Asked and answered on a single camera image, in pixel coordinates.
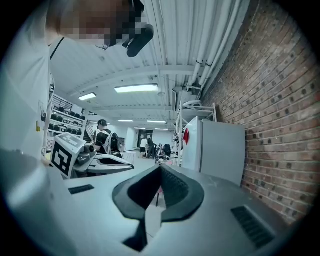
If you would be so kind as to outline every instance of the black headphone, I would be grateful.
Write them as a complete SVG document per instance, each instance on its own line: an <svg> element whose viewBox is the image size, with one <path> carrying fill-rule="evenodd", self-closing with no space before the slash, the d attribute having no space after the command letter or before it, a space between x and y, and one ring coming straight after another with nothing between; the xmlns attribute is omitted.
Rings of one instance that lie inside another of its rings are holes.
<svg viewBox="0 0 320 256"><path fill-rule="evenodd" d="M107 121L106 120L104 120L104 119L101 119L101 120L99 120L98 121L98 125L97 125L97 129L99 129L99 126L103 126L103 127L106 127L106 126L108 126L108 123L107 123Z"/></svg>
<svg viewBox="0 0 320 256"><path fill-rule="evenodd" d="M96 45L96 47L103 50L107 50L109 47L119 44L119 41L123 42L123 35L129 35L129 38L122 43L122 46L126 48L126 54L129 58L136 57L138 53L154 38L154 27L150 24L146 24L141 29L136 29L135 24L141 21L141 15L145 11L145 6L140 0L128 0L130 5L129 21L123 24L123 29L112 35L105 35L105 44L102 46ZM54 56L59 45L65 38L63 37L53 53L50 56L50 60Z"/></svg>

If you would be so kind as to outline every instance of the concrete floor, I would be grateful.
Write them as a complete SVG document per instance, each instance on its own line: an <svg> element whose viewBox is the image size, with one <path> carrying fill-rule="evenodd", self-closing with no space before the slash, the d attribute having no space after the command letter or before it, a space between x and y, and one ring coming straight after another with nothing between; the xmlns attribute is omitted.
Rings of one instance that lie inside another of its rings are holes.
<svg viewBox="0 0 320 256"><path fill-rule="evenodd" d="M130 151L123 153L123 159L129 161L134 165L134 170L138 173L143 172L155 165L155 159L149 158L138 158L140 153L138 151ZM166 202L164 194L159 195L158 206L156 207L157 195L155 195L153 201L149 205L148 209L145 212L145 226L147 233L147 241L151 241L156 236L157 232L161 227L161 213L166 209Z"/></svg>

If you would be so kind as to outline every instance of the vent grille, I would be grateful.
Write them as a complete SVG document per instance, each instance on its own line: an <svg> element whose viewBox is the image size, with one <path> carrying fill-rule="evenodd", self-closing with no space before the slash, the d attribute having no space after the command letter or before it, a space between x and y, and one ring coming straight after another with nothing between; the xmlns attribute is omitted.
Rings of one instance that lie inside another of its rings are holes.
<svg viewBox="0 0 320 256"><path fill-rule="evenodd" d="M268 244L274 238L246 207L237 207L231 209L231 212L256 248Z"/></svg>
<svg viewBox="0 0 320 256"><path fill-rule="evenodd" d="M69 192L71 195L74 195L74 194L82 193L82 192L85 192L88 190L93 190L93 189L94 189L94 187L92 185L84 185L84 186L77 186L77 187L69 188Z"/></svg>

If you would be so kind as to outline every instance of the red object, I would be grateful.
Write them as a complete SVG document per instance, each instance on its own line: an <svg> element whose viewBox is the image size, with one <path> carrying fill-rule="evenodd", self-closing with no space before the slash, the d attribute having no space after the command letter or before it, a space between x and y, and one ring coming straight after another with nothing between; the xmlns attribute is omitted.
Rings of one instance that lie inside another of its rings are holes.
<svg viewBox="0 0 320 256"><path fill-rule="evenodd" d="M185 141L185 144L188 145L188 141L189 141L189 130L188 130L188 128L185 129L185 131L184 131L183 140Z"/></svg>

